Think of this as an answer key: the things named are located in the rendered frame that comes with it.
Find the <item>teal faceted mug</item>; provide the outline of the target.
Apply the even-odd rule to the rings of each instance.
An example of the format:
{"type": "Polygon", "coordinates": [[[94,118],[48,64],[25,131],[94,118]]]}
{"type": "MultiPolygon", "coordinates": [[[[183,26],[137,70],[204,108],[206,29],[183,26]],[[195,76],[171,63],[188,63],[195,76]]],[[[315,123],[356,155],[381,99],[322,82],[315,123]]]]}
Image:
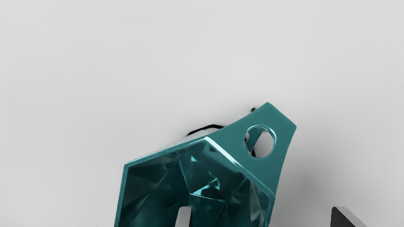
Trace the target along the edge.
{"type": "Polygon", "coordinates": [[[268,227],[296,125],[266,102],[124,165],[114,227],[268,227]]]}

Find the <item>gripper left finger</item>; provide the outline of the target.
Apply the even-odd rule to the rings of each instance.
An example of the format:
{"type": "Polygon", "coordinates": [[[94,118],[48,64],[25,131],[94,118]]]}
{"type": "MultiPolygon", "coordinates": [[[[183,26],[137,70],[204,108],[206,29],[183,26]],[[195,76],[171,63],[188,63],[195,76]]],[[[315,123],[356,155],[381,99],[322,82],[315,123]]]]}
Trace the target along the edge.
{"type": "Polygon", "coordinates": [[[181,207],[174,227],[193,227],[192,217],[192,207],[181,207]]]}

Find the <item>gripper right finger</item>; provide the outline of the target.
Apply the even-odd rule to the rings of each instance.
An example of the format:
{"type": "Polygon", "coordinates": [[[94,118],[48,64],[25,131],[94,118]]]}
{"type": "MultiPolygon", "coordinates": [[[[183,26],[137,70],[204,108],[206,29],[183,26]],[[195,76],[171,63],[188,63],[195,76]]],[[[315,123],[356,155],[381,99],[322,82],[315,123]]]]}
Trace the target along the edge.
{"type": "Polygon", "coordinates": [[[367,227],[358,217],[347,207],[332,207],[330,227],[367,227]]]}

